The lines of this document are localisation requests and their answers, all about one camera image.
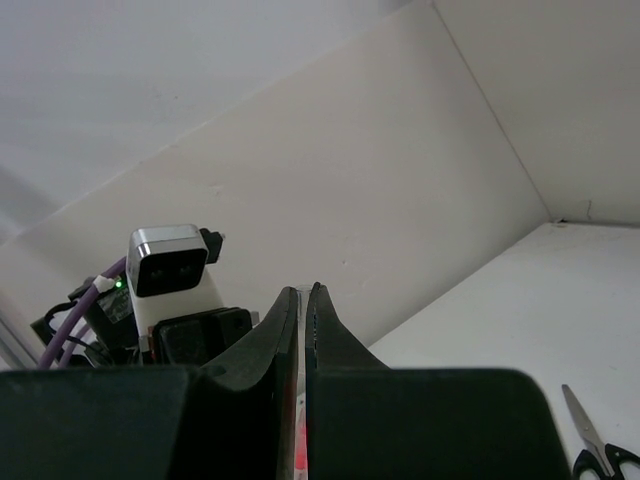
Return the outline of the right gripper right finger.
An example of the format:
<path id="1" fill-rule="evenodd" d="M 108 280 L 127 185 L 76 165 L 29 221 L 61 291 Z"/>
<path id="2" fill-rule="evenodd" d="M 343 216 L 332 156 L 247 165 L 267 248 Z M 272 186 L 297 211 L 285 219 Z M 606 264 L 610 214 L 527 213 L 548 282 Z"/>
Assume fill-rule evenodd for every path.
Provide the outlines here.
<path id="1" fill-rule="evenodd" d="M 547 400 L 504 368 L 393 369 L 340 321 L 329 291 L 306 318 L 312 479 L 567 479 Z"/>

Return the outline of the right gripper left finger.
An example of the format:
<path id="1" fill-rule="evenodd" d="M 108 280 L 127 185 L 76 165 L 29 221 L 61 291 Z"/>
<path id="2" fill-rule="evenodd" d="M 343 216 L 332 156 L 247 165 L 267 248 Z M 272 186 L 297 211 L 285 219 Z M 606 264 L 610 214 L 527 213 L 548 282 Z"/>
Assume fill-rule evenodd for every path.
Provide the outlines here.
<path id="1" fill-rule="evenodd" d="M 9 371 L 5 479 L 290 479 L 298 295 L 201 367 Z"/>

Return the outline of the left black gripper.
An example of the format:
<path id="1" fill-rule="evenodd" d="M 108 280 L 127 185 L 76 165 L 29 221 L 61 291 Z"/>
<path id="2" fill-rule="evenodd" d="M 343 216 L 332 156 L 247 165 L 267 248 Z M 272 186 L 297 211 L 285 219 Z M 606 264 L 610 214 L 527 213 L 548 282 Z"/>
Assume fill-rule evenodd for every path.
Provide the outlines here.
<path id="1" fill-rule="evenodd" d="M 41 370 L 90 366 L 203 365 L 252 329 L 252 314 L 225 307 L 159 322 L 142 349 L 123 275 L 88 279 L 32 324 L 46 345 Z"/>

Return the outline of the red highlighter pen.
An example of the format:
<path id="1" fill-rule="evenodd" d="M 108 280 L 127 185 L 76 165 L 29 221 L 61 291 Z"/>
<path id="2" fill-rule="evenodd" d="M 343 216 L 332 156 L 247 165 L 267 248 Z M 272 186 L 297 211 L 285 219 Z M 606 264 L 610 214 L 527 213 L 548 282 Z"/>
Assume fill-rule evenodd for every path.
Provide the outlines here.
<path id="1" fill-rule="evenodd" d="M 308 479 L 307 461 L 307 428 L 306 428 L 306 366 L 305 366 L 305 333 L 306 318 L 311 285 L 300 285 L 296 288 L 298 297 L 297 323 L 298 323 L 298 376 L 296 397 L 296 426 L 295 426 L 295 453 L 294 453 L 294 479 Z"/>

